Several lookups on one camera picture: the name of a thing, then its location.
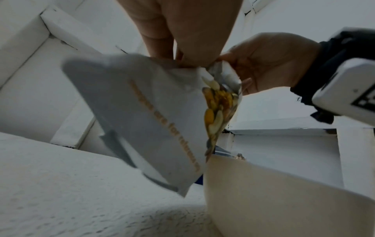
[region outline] plastic wrapper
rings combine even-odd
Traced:
[[[242,98],[227,62],[184,69],[133,54],[69,59],[62,69],[103,128],[105,145],[181,196],[204,172]]]

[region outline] white device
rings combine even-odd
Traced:
[[[375,61],[343,62],[312,98],[317,107],[375,126]]]

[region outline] food packet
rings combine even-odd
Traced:
[[[68,59],[62,70],[103,128],[105,145],[181,196],[203,174],[242,98],[227,62],[207,71],[128,54]]]

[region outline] bowl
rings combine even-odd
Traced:
[[[204,194],[224,237],[373,237],[369,197],[245,160],[211,156]]]

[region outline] hand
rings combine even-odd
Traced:
[[[243,94],[293,87],[320,52],[320,44],[289,33],[260,33],[232,47],[218,60],[228,61],[243,81]]]
[[[151,57],[208,66],[220,55],[242,0],[118,0],[135,22]]]

